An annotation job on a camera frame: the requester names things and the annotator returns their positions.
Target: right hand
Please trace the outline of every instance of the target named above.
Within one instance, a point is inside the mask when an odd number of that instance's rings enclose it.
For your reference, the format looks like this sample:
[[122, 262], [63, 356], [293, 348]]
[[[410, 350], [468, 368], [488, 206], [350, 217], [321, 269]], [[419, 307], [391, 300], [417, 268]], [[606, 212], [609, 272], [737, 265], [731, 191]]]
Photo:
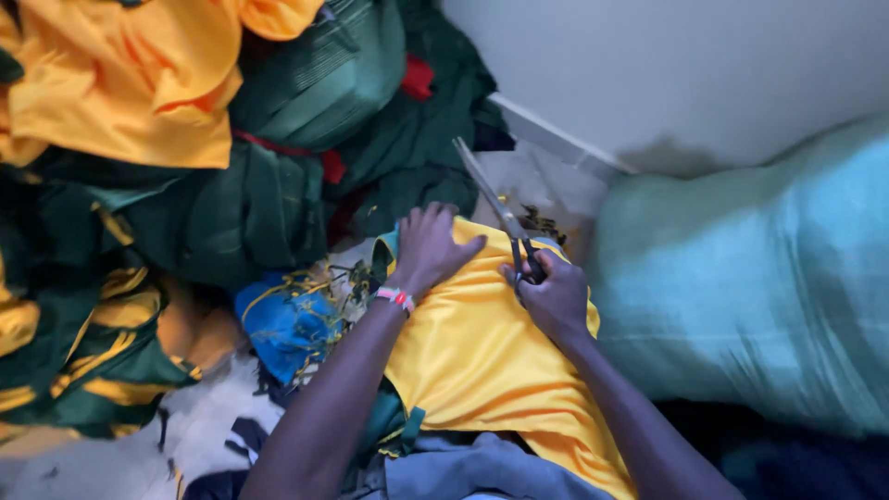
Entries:
[[[592, 338], [587, 329], [587, 280], [583, 270], [548, 248], [535, 252], [534, 258], [546, 271], [547, 278], [539, 285], [527, 281], [518, 284], [534, 325], [563, 351], [575, 341]], [[527, 261], [523, 267], [524, 274], [531, 272]], [[516, 277], [513, 267], [502, 264], [498, 271], [513, 286]]]

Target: scissors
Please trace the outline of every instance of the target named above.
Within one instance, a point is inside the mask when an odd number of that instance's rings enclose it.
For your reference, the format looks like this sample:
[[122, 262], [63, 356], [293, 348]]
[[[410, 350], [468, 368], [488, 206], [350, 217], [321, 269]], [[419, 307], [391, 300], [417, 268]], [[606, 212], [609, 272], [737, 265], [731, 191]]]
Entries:
[[[537, 248], [531, 246], [531, 239], [528, 238], [528, 231], [518, 223], [516, 216], [509, 211], [509, 209], [503, 205], [503, 202], [497, 198], [497, 195], [494, 194], [491, 185], [488, 184], [485, 177], [482, 175], [476, 156], [473, 155], [472, 151], [466, 146], [466, 142], [464, 142], [461, 137], [458, 137], [453, 140], [453, 145], [457, 148], [457, 152], [460, 154], [460, 158], [463, 160], [463, 164], [466, 166], [469, 176], [472, 177], [476, 184], [478, 184], [478, 189], [482, 192], [482, 196], [484, 196], [485, 199], [488, 200], [488, 203], [491, 204], [491, 207], [493, 207], [494, 212], [497, 214], [497, 218], [500, 219], [503, 229], [509, 235], [509, 242], [512, 244], [512, 260], [516, 269], [516, 279], [513, 281], [513, 291], [516, 294], [518, 302], [524, 307], [525, 303], [522, 302], [522, 295], [519, 292], [518, 284], [521, 281], [527, 281], [533, 285], [539, 285], [547, 278], [547, 273], [543, 270], [543, 267], [537, 259], [534, 258], [534, 253], [537, 252]], [[519, 242], [525, 247], [525, 253], [528, 255], [527, 261], [528, 267], [531, 268], [531, 276], [522, 272], [522, 253], [518, 245]]]

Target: forearm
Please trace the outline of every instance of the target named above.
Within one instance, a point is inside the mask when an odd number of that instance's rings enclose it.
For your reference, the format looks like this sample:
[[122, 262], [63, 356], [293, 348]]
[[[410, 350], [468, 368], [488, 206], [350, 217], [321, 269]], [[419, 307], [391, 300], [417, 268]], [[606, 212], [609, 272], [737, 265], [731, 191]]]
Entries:
[[743, 499], [652, 402], [612, 367], [589, 332], [563, 338], [575, 339], [563, 351], [602, 411], [640, 499]]
[[287, 408], [240, 498], [321, 500], [339, 494], [404, 320], [397, 305], [371, 303]]

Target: light blue sack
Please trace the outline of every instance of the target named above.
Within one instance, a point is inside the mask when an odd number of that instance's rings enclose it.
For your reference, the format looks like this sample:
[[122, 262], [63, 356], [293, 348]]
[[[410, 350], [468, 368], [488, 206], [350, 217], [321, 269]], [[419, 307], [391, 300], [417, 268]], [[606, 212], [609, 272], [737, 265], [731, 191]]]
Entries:
[[764, 168], [625, 179], [587, 274], [601, 349], [649, 398], [889, 434], [889, 117]]

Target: hand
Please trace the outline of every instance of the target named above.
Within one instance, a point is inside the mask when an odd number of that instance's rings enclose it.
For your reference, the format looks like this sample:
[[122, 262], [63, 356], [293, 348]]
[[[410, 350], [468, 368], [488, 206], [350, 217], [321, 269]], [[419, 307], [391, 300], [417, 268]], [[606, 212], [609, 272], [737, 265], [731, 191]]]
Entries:
[[[540, 285], [527, 281], [518, 284], [522, 301], [531, 319], [556, 346], [565, 351], [579, 339], [589, 339], [587, 329], [587, 280], [583, 270], [554, 254], [548, 248], [534, 253], [534, 258], [547, 273]], [[523, 273], [530, 274], [531, 267], [525, 261]], [[516, 271], [502, 264], [500, 273], [510, 286], [516, 279]]]
[[398, 264], [387, 286], [400, 288], [419, 302], [485, 248], [487, 236], [476, 236], [466, 245], [453, 242], [457, 212], [454, 205], [434, 201], [425, 211], [413, 208], [398, 223]]

